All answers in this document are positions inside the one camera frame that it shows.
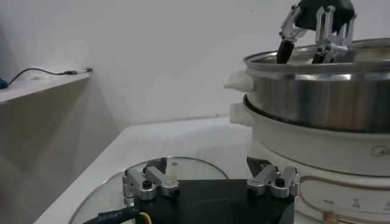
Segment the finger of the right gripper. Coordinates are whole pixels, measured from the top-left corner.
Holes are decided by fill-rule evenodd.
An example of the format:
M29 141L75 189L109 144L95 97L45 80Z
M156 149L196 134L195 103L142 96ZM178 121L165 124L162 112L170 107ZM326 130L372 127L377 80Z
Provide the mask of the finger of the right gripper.
M356 14L340 28L333 30L333 23L337 21L336 9L335 6L329 5L317 11L315 37L317 52L312 64L332 63L334 59L345 57L350 50Z
M280 38L281 43L277 50L277 63L286 64L292 51L294 49L295 43L299 38L302 38L307 30L295 26L296 20L302 14L302 9L297 4L291 6L291 10L287 14L286 18L280 26Z

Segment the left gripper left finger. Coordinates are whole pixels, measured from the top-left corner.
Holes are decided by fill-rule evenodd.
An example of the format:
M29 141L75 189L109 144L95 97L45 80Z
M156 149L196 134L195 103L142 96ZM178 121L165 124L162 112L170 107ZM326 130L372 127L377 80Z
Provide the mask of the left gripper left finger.
M168 159L153 159L138 170L128 168L122 171L123 203L130 206L134 198L141 201L152 201L157 197L178 199L179 181L167 174Z

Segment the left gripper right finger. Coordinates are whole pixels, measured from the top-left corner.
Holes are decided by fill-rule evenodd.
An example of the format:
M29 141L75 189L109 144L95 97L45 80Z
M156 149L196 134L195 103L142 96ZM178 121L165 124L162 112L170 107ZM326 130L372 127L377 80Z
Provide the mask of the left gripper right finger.
M300 195L300 175L295 167L280 170L266 159L247 157L252 178L247 180L247 189L255 197L271 194L275 198Z

